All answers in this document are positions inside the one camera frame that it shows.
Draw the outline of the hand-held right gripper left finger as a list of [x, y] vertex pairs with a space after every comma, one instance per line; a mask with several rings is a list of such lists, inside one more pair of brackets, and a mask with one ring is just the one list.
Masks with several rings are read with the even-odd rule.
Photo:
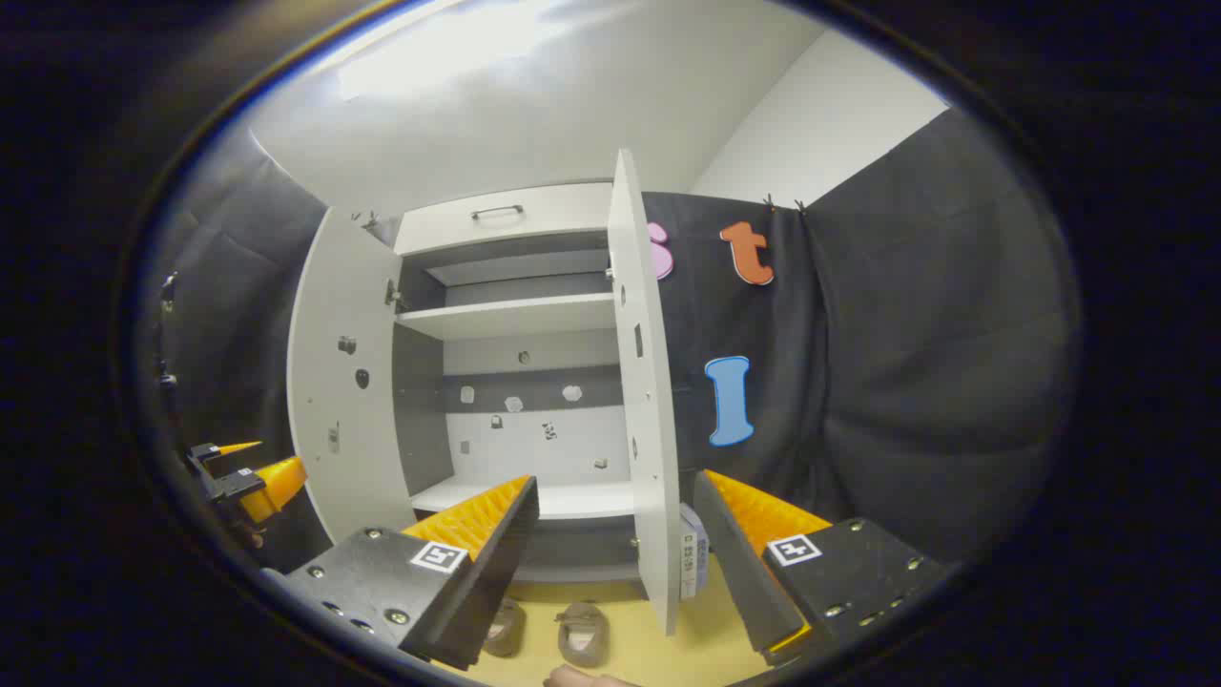
[[538, 522], [538, 484], [520, 475], [394, 531], [363, 526], [265, 577], [295, 613], [379, 659], [476, 664]]

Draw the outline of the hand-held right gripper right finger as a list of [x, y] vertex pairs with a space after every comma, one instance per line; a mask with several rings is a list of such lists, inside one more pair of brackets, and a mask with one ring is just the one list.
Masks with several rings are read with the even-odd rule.
[[772, 666], [872, 643], [955, 574], [871, 519], [832, 523], [709, 469], [694, 478], [694, 511], [752, 648]]

